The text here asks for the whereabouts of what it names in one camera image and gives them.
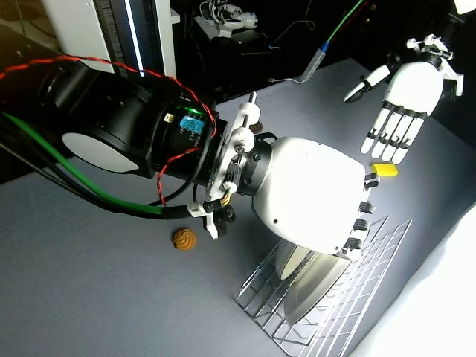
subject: white plate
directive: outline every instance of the white plate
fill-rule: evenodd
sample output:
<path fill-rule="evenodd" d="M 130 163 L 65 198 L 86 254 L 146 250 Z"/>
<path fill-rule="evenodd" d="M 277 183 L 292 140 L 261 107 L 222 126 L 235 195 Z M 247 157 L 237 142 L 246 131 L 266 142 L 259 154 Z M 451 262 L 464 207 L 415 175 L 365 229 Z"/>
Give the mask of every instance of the white plate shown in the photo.
<path fill-rule="evenodd" d="M 277 276 L 281 280 L 286 279 L 303 262 L 309 252 L 310 250 L 307 248 L 282 241 L 274 259 Z"/>
<path fill-rule="evenodd" d="M 319 302 L 344 273 L 351 261 L 316 253 L 296 278 L 284 300 L 284 315 L 289 324 L 296 324 Z"/>

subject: green cable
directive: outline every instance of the green cable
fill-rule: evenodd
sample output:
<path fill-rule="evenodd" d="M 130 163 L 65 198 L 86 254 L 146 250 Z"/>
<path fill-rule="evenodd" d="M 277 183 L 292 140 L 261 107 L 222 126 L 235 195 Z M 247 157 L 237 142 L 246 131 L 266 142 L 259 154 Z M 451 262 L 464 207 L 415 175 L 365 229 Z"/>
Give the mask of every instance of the green cable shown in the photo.
<path fill-rule="evenodd" d="M 52 147 L 38 132 L 36 132 L 31 126 L 26 124 L 23 120 L 15 118 L 12 115 L 3 113 L 6 118 L 10 119 L 15 125 L 17 125 L 23 132 L 28 134 L 35 142 L 37 142 L 43 149 L 45 149 L 49 154 L 51 154 L 64 168 L 67 169 L 74 177 L 76 177 L 80 182 L 82 182 L 88 189 L 93 193 L 97 194 L 99 197 L 110 201 L 111 203 L 129 208 L 132 210 L 138 210 L 140 212 L 162 214 L 162 207 L 141 205 L 140 203 L 134 203 L 129 201 L 124 201 L 118 199 L 117 197 L 111 196 L 108 193 L 102 191 L 94 182 L 89 180 L 84 176 L 76 167 L 71 165 L 71 163 L 63 155 L 61 155 L 54 147 Z"/>
<path fill-rule="evenodd" d="M 346 22 L 346 20 L 349 18 L 350 15 L 353 14 L 353 12 L 356 10 L 356 8 L 363 2 L 364 0 L 358 0 L 357 1 L 357 4 L 354 5 L 354 7 L 346 14 L 346 16 L 344 16 L 344 18 L 342 19 L 342 21 L 339 23 L 339 25 L 337 25 L 337 27 L 335 28 L 335 30 L 330 34 L 329 38 L 327 39 L 327 43 L 330 43 L 330 41 L 332 40 L 332 38 L 335 36 L 335 34 L 337 33 L 337 31 L 339 31 L 339 29 L 342 27 L 342 25 Z"/>

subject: metal wire rack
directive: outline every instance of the metal wire rack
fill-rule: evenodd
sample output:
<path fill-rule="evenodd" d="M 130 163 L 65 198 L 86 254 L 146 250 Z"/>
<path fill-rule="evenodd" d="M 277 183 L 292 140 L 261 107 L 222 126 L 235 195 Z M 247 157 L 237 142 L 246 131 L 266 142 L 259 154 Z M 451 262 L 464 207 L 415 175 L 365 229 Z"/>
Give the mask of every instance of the metal wire rack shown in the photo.
<path fill-rule="evenodd" d="M 382 234 L 388 219 L 386 216 L 370 225 L 362 258 L 349 265 L 298 323 L 286 322 L 283 302 L 314 252 L 292 275 L 280 280 L 274 266 L 278 245 L 275 246 L 242 284 L 235 301 L 288 356 L 343 356 L 413 221 Z"/>

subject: blue sticker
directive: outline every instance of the blue sticker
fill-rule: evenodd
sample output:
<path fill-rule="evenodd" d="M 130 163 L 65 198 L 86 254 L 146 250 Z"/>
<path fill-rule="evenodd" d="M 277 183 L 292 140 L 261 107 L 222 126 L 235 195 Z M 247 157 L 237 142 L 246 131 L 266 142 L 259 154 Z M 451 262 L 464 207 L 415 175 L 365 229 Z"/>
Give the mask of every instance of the blue sticker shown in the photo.
<path fill-rule="evenodd" d="M 205 123 L 199 119 L 195 119 L 185 115 L 180 120 L 180 127 L 186 130 L 190 130 L 191 132 L 195 132 L 196 134 L 201 134 L 203 132 L 203 126 Z"/>

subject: led light strip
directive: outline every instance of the led light strip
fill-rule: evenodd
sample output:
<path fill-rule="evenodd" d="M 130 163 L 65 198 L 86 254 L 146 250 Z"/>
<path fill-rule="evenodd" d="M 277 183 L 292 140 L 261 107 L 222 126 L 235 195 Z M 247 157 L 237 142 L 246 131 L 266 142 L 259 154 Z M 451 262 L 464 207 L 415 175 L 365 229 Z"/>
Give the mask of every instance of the led light strip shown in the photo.
<path fill-rule="evenodd" d="M 127 19 L 129 20 L 129 28 L 132 34 L 132 42 L 134 43 L 134 52 L 135 52 L 135 58 L 137 59 L 137 67 L 141 71 L 140 72 L 141 77 L 143 77 L 144 67 L 142 66 L 141 52 L 139 51 L 139 42 L 137 41 L 137 35 L 135 33 L 135 25 L 134 25 L 134 18 L 132 17 L 131 3 L 129 0 L 125 0 L 125 3 L 126 3 Z"/>

